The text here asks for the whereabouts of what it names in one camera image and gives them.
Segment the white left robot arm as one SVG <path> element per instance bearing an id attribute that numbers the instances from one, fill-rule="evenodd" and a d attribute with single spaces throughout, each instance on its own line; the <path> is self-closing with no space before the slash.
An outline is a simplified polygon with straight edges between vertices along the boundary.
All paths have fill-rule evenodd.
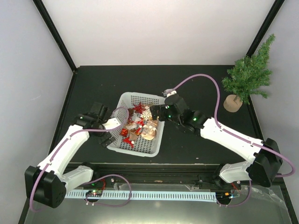
<path id="1" fill-rule="evenodd" d="M 118 110 L 126 113 L 122 122 L 113 117 Z M 36 211 L 34 202 L 56 208 L 65 195 L 76 187 L 82 184 L 96 186 L 100 182 L 100 174 L 91 165 L 80 165 L 68 173 L 64 171 L 79 148 L 92 135 L 98 138 L 102 147 L 108 147 L 115 141 L 111 132 L 123 127 L 128 119 L 128 108 L 121 106 L 110 111 L 100 103 L 95 103 L 89 112 L 78 114 L 53 151 L 36 167 L 29 166 L 25 171 L 30 210 Z"/>

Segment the white perforated plastic basket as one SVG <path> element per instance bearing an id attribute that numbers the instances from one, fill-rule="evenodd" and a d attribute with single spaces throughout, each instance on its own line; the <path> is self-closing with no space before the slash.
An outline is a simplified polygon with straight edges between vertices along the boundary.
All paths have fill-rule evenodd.
<path id="1" fill-rule="evenodd" d="M 107 148 L 109 150 L 116 151 L 118 153 L 130 154 L 140 157 L 155 157 L 158 152 L 162 141 L 162 135 L 164 130 L 164 122 L 158 121 L 157 134 L 154 140 L 145 140 L 141 137 L 143 126 L 147 121 L 140 117 L 140 114 L 135 113 L 133 117 L 128 120 L 129 112 L 128 108 L 134 108 L 134 105 L 141 102 L 145 108 L 151 105 L 161 105 L 164 103 L 164 98 L 156 95 L 138 93 L 138 92 L 125 92 L 120 96 L 117 107 L 125 107 L 115 112 L 114 116 L 120 121 L 126 121 L 126 123 L 120 128 L 111 132 L 115 141 L 110 144 Z M 122 140 L 125 137 L 120 135 L 123 128 L 128 129 L 127 137 L 130 140 L 134 140 L 134 148 Z"/>

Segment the small green christmas tree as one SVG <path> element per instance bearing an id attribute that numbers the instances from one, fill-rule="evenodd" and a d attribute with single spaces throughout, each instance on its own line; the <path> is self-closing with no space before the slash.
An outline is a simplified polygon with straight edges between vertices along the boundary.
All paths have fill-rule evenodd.
<path id="1" fill-rule="evenodd" d="M 228 76 L 222 79 L 222 85 L 225 91 L 231 92 L 223 103 L 228 112 L 237 112 L 243 104 L 249 105 L 251 95 L 268 97 L 268 93 L 260 87 L 270 85 L 272 71 L 268 69 L 268 61 L 275 38 L 271 34 L 255 55 L 237 60 L 234 67 L 227 71 Z"/>

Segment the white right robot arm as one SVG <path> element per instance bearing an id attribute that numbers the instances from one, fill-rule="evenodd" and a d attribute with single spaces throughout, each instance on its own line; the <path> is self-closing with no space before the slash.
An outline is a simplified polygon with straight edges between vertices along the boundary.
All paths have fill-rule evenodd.
<path id="1" fill-rule="evenodd" d="M 150 112 L 154 120 L 171 121 L 182 132 L 216 142 L 244 159 L 243 162 L 225 164 L 218 169 L 212 177 L 214 186 L 218 188 L 249 180 L 270 187 L 283 164 L 275 140 L 268 138 L 263 141 L 217 125 L 215 118 L 190 109 L 178 94 L 167 97 L 163 105 L 151 106 Z"/>

